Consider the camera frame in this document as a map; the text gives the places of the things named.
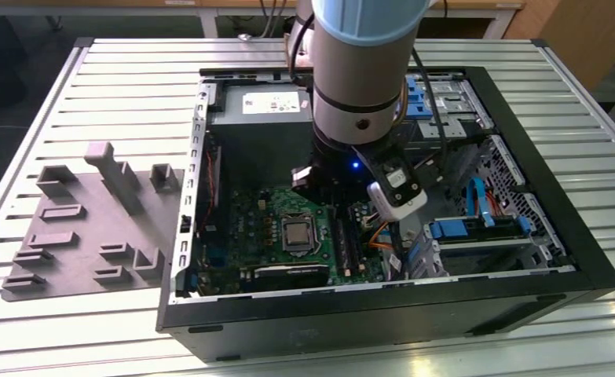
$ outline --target power supply label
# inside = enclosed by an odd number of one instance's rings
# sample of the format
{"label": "power supply label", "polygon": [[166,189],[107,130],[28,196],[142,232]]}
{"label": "power supply label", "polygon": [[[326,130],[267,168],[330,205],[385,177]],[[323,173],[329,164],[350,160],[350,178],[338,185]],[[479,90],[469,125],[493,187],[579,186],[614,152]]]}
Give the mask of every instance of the power supply label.
{"label": "power supply label", "polygon": [[301,112],[298,92],[247,93],[242,101],[242,114]]}

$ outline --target red cable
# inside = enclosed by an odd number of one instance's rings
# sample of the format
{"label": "red cable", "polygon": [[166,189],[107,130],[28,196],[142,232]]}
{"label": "red cable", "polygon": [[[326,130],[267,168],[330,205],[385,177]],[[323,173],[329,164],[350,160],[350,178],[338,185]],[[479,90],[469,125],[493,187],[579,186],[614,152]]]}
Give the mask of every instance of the red cable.
{"label": "red cable", "polygon": [[498,204],[498,200],[495,200],[495,197],[494,197],[494,194],[491,194],[490,192],[486,193],[486,197],[489,198],[489,200],[491,201],[491,209],[494,210],[494,214],[495,215],[502,215],[503,214],[503,210],[501,209],[501,205]]}
{"label": "red cable", "polygon": [[212,213],[214,209],[214,168],[212,168],[212,155],[207,152],[207,176],[210,180],[210,206],[207,207],[207,213],[204,214],[203,223],[200,224],[199,232],[202,233],[204,230],[204,225],[207,224],[207,220],[210,219],[210,214]]}

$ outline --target screw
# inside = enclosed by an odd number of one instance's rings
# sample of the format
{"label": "screw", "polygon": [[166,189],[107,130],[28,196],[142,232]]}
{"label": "screw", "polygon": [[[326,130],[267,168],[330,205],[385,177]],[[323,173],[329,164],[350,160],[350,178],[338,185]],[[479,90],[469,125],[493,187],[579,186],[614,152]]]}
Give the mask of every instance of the screw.
{"label": "screw", "polygon": [[367,119],[361,119],[358,122],[357,122],[357,128],[359,130],[365,130],[366,128],[369,128],[370,126],[370,121]]}

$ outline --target green circuit board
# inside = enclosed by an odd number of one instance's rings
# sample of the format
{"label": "green circuit board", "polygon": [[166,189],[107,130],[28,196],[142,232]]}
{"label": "green circuit board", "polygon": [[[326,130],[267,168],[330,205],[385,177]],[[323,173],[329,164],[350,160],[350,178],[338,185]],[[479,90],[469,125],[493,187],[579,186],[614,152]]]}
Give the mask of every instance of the green circuit board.
{"label": "green circuit board", "polygon": [[[369,213],[365,205],[358,210],[362,216]],[[301,257],[285,251],[282,219],[287,217],[309,218],[314,224],[315,249]],[[345,276],[338,270],[330,231],[327,208],[314,204],[290,188],[235,191],[231,199],[227,266],[243,268],[250,265],[317,262],[330,267],[330,285],[381,281],[383,273],[379,258],[365,259],[365,271],[361,273]]]}

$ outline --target floor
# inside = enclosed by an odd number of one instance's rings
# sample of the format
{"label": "floor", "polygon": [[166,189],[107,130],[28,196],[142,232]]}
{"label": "floor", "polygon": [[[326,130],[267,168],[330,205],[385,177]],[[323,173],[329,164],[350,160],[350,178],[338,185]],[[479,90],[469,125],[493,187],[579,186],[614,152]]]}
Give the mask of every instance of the floor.
{"label": "floor", "polygon": [[[0,108],[0,179],[22,143],[27,127],[42,106],[52,82],[79,36],[107,38],[202,38],[195,17],[63,17],[64,28],[52,32],[42,17],[12,17],[12,26],[28,52],[28,61],[18,68],[28,93],[23,101]],[[242,32],[262,33],[263,24],[254,20],[219,17],[220,36],[232,38]],[[615,101],[615,67],[594,91],[598,101]],[[611,111],[615,121],[615,107]]]}

